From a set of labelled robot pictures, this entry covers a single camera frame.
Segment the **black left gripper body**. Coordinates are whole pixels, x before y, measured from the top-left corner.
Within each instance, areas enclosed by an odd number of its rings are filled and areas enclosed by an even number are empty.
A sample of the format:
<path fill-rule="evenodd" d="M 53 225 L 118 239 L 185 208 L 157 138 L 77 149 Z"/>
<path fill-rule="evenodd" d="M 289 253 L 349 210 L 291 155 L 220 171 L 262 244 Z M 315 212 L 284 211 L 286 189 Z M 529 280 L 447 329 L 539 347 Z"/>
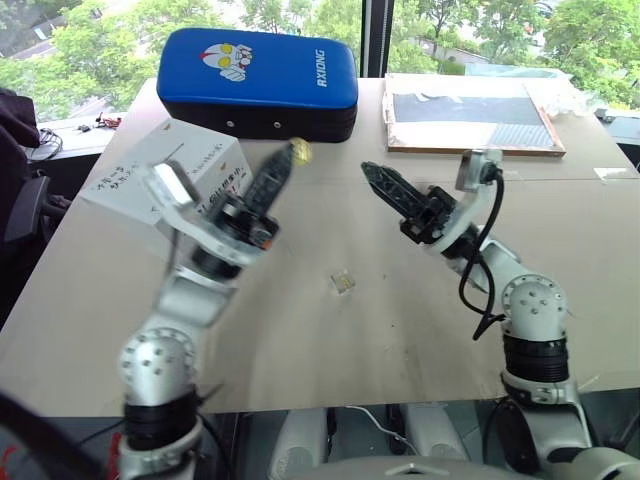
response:
<path fill-rule="evenodd" d="M 214 208 L 214 225 L 252 247 L 269 250 L 280 231 L 278 222 L 240 197 L 223 197 Z"/>

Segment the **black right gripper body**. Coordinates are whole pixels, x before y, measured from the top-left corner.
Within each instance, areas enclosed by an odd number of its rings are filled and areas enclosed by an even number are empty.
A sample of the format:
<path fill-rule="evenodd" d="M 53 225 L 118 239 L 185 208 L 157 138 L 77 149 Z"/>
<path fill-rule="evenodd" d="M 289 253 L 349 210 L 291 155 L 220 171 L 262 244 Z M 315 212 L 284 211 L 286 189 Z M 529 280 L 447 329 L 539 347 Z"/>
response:
<path fill-rule="evenodd" d="M 416 190 L 409 213 L 400 222 L 400 231 L 416 244 L 431 245 L 442 237 L 455 207 L 456 200 L 438 186 Z"/>

